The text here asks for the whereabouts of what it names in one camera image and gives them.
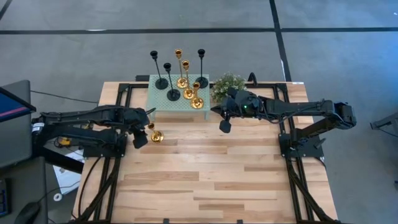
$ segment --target black candlestick holder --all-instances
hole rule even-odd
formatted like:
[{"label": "black candlestick holder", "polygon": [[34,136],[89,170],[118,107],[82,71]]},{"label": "black candlestick holder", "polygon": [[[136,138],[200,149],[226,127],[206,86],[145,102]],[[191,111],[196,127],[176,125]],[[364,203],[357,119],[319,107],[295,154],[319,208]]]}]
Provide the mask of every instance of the black candlestick holder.
[{"label": "black candlestick holder", "polygon": [[200,84],[200,88],[206,88],[207,85],[209,84],[209,80],[207,80],[206,77],[203,77],[202,73],[202,62],[203,62],[203,57],[205,56],[205,50],[199,49],[198,54],[200,57],[200,77],[196,79],[196,82]]},{"label": "black candlestick holder", "polygon": [[169,74],[170,86],[172,87],[172,89],[167,92],[167,99],[170,101],[177,101],[181,97],[181,93],[179,90],[173,88],[172,77],[170,76],[172,65],[170,63],[164,63],[163,67],[167,74]]},{"label": "black candlestick holder", "polygon": [[157,74],[159,75],[159,79],[156,80],[155,86],[158,90],[164,90],[168,87],[169,83],[168,83],[167,79],[162,78],[160,76],[159,67],[157,66],[157,51],[156,50],[151,51],[150,56],[152,56],[152,59],[155,60]]}]

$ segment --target potted plant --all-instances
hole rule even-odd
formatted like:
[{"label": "potted plant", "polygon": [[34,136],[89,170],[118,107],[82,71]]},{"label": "potted plant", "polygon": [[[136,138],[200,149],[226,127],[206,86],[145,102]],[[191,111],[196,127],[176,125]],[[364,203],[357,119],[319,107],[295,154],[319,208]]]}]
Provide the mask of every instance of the potted plant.
[{"label": "potted plant", "polygon": [[214,82],[211,97],[214,103],[221,103],[224,97],[227,96],[229,87],[238,90],[245,90],[244,79],[239,75],[234,75],[231,72],[225,73],[220,79]]}]

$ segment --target black floor line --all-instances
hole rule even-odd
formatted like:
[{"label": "black floor line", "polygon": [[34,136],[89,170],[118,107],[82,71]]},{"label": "black floor line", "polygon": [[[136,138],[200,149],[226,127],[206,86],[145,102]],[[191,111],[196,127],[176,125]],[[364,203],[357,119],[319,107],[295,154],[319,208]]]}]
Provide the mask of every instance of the black floor line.
[{"label": "black floor line", "polygon": [[285,81],[291,82],[292,76],[290,75],[289,64],[287,63],[287,56],[285,50],[284,39],[282,37],[281,28],[279,24],[278,12],[275,5],[275,0],[269,0],[269,4],[271,6],[272,19],[274,20],[276,41],[278,43],[280,60],[282,61],[282,69],[285,77]]},{"label": "black floor line", "polygon": [[4,16],[4,14],[6,13],[8,7],[10,6],[12,0],[7,0],[6,3],[3,5],[1,11],[0,11],[0,20],[1,18]]},{"label": "black floor line", "polygon": [[281,28],[281,32],[398,32],[398,27]]},{"label": "black floor line", "polygon": [[226,27],[181,29],[95,29],[95,30],[0,30],[0,35],[59,35],[59,34],[190,34],[190,33],[261,33],[274,32],[274,28]]}]

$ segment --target computer monitor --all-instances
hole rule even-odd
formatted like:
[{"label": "computer monitor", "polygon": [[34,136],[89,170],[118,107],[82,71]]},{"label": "computer monitor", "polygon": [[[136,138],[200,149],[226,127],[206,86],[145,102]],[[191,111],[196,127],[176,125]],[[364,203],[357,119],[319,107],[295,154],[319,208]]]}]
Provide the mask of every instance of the computer monitor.
[{"label": "computer monitor", "polygon": [[0,87],[0,122],[35,111],[36,107]]}]

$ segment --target wooden table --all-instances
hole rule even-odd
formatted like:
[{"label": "wooden table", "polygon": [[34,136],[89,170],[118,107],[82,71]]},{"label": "wooden table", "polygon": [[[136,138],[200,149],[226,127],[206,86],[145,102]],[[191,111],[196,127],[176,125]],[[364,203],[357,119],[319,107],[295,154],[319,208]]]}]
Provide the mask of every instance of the wooden table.
[{"label": "wooden table", "polygon": [[[118,85],[104,84],[101,105],[115,104]],[[287,87],[291,102],[308,101],[303,84],[287,83]],[[274,97],[267,88],[249,91]],[[146,95],[147,89],[135,88],[131,106],[145,108]],[[134,149],[130,136],[121,160],[112,222],[162,223],[169,218],[173,223],[236,223],[238,219],[246,223],[295,223],[286,164],[277,140],[279,126],[235,118],[231,132],[225,134],[218,129],[220,121],[216,113],[205,121],[201,113],[159,112],[155,128],[165,134],[162,143],[151,142],[149,135],[148,145]],[[313,123],[311,117],[295,117],[294,121],[297,128]],[[78,195],[95,160],[85,163]],[[103,160],[88,179],[82,210],[98,191]],[[337,218],[325,168],[313,158],[303,158],[303,163],[310,193],[326,214]]]}]

